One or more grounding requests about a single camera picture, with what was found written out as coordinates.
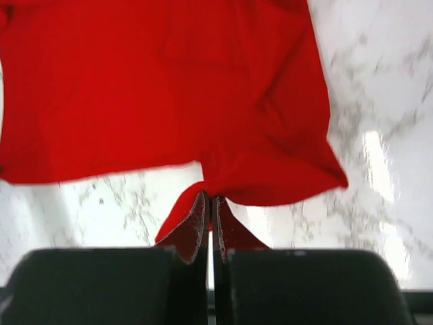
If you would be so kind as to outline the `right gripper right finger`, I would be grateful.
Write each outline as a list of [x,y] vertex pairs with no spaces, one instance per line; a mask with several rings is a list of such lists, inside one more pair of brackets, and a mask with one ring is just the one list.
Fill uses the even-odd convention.
[[271,249],[212,201],[217,324],[413,324],[388,264],[354,249]]

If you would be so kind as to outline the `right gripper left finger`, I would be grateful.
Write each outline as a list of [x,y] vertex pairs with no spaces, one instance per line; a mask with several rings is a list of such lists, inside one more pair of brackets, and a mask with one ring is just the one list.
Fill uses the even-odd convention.
[[147,248],[29,252],[1,289],[2,324],[206,324],[206,193]]

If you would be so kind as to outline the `red t-shirt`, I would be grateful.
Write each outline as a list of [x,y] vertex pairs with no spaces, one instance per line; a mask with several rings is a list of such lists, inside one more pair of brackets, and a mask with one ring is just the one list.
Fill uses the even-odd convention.
[[348,185],[306,1],[2,1],[1,178],[202,166],[196,195],[292,204]]

